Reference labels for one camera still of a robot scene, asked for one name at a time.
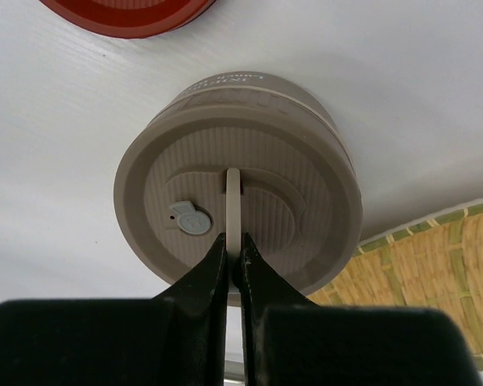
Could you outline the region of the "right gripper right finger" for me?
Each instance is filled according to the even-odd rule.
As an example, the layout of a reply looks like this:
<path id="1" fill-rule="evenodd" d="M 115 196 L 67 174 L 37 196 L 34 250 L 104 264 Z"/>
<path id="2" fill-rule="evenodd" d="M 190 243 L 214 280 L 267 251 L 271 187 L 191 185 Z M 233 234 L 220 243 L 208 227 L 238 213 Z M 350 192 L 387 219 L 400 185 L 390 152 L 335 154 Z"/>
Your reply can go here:
<path id="1" fill-rule="evenodd" d="M 248 385 L 480 385 L 456 324 L 430 308 L 319 306 L 241 239 L 241 293 Z"/>

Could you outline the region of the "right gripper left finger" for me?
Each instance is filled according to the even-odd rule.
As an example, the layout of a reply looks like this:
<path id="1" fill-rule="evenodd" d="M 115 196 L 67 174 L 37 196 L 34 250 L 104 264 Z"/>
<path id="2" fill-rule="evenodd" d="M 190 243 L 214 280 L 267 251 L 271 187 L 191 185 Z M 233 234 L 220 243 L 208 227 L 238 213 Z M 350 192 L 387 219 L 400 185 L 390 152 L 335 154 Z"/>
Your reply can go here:
<path id="1" fill-rule="evenodd" d="M 154 298 L 0 304 L 0 385 L 221 385 L 228 264 L 219 235 Z"/>

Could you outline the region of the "brown round lid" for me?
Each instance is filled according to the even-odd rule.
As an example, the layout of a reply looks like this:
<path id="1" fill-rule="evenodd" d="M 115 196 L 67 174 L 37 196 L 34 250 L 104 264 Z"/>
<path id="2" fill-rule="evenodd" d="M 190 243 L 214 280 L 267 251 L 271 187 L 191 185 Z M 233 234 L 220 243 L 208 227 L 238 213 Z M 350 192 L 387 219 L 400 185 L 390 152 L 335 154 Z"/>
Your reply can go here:
<path id="1" fill-rule="evenodd" d="M 254 86 L 180 95 L 125 152 L 114 209 L 127 243 L 175 283 L 218 235 L 248 234 L 302 294 L 330 282 L 360 237 L 361 193 L 338 130 L 310 94 Z"/>

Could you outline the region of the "red round lid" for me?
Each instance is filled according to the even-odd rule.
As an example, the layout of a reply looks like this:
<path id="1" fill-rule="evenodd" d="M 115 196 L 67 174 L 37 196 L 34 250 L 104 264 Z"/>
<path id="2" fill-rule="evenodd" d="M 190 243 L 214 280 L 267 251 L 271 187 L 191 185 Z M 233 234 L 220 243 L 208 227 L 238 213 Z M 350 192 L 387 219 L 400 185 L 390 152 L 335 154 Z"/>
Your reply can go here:
<path id="1" fill-rule="evenodd" d="M 215 0 L 42 0 L 41 3 L 87 31 L 119 39 L 144 39 L 181 28 L 201 16 Z"/>

